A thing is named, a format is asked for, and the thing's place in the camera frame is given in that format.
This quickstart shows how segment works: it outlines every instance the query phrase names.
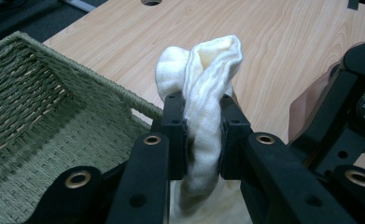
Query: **robotic arm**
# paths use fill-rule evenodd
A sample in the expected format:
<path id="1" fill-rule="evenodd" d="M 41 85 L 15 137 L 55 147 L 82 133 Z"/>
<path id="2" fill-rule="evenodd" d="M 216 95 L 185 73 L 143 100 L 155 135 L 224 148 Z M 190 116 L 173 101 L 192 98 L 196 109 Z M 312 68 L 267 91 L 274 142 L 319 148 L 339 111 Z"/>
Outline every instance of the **robotic arm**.
<path id="1" fill-rule="evenodd" d="M 332 71 L 303 130 L 289 144 L 254 133 L 233 99 L 221 100 L 219 173 L 241 180 L 254 223 L 365 223 L 365 44 Z M 27 223 L 164 223 L 169 182 L 187 172 L 187 128 L 180 92 L 167 96 L 162 120 L 139 137 L 130 159 L 101 174 L 62 173 Z"/>

